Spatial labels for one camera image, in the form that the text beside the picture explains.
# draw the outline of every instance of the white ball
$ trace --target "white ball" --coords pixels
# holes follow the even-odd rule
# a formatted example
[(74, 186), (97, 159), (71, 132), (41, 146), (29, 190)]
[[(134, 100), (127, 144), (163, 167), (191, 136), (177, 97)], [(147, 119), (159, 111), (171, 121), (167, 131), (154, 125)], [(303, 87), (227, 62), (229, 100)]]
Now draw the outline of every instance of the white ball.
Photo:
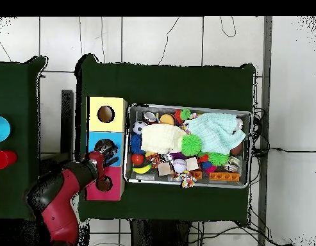
[(185, 160), (182, 160), (180, 158), (174, 160), (172, 163), (172, 166), (174, 167), (175, 172), (181, 174), (186, 170), (187, 164)]
[(142, 122), (141, 120), (138, 121), (138, 122), (135, 122), (134, 125), (133, 125), (133, 131), (136, 133), (136, 134), (139, 134), (141, 135), (142, 134), (142, 128), (146, 126), (146, 123), (145, 122)]

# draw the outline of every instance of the orange lego brick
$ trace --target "orange lego brick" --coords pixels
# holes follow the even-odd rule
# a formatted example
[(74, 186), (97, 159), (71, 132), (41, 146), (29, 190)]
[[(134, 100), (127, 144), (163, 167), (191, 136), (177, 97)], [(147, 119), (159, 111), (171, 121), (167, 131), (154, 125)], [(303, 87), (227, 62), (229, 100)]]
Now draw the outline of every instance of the orange lego brick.
[(210, 172), (209, 180), (237, 182), (240, 180), (240, 174), (237, 172)]
[(196, 178), (197, 180), (201, 180), (202, 179), (202, 172), (200, 170), (191, 170), (190, 174)]

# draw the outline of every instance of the metal tray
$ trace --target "metal tray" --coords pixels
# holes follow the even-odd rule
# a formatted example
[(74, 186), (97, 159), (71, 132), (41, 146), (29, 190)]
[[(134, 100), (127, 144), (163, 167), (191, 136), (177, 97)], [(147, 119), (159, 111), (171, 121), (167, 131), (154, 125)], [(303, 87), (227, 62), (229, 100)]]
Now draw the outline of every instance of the metal tray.
[[(136, 121), (142, 120), (142, 114), (145, 111), (150, 111), (153, 113), (174, 113), (177, 109), (182, 109), (185, 107), (179, 106), (160, 106), (154, 104), (130, 104), (126, 112), (127, 124), (126, 124), (126, 140), (124, 149), (124, 179), (128, 182), (133, 183), (151, 183), (151, 184), (167, 184), (167, 185), (180, 185), (180, 182), (172, 180), (172, 175), (159, 176), (158, 170), (152, 168), (145, 174), (137, 174), (132, 171), (133, 164), (131, 162), (130, 152), (130, 136), (131, 127)], [(203, 172), (203, 178), (197, 180), (195, 186), (207, 186), (207, 187), (217, 187), (217, 188), (245, 188), (249, 184), (250, 171), (251, 171), (251, 149), (252, 149), (252, 132), (253, 132), (253, 115), (248, 111), (236, 111), (236, 110), (213, 110), (209, 108), (188, 108), (191, 112), (197, 113), (229, 113), (235, 114), (237, 118), (242, 119), (243, 128), (242, 131), (245, 133), (244, 148), (241, 154), (236, 156), (241, 161), (241, 167), (239, 168), (240, 180), (234, 181), (210, 181), (209, 176)]]

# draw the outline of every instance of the white cloth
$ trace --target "white cloth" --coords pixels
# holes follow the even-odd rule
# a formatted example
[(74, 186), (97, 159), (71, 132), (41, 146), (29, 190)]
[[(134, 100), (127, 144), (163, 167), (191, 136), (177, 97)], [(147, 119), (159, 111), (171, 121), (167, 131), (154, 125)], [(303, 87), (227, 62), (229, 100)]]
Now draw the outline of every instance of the white cloth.
[(159, 154), (181, 152), (181, 141), (186, 132), (170, 124), (151, 124), (142, 128), (141, 149)]

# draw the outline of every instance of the green table surface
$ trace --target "green table surface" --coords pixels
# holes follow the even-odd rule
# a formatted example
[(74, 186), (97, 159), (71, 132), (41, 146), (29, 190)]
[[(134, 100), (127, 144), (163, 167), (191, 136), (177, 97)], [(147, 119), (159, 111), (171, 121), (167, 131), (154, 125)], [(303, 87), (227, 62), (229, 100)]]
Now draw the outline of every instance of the green table surface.
[(0, 116), (11, 125), (0, 150), (17, 153), (17, 162), (0, 170), (0, 218), (28, 218), (24, 193), (38, 176), (37, 78), (46, 58), (0, 62)]
[[(233, 67), (145, 66), (98, 63), (84, 55), (76, 65), (77, 96), (81, 94), (80, 128), (76, 145), (85, 153), (86, 97), (122, 97), (128, 103), (146, 103), (252, 111), (255, 69)], [(181, 189), (164, 184), (126, 183), (120, 201), (85, 201), (80, 193), (79, 217), (233, 220), (247, 225), (248, 188)]]

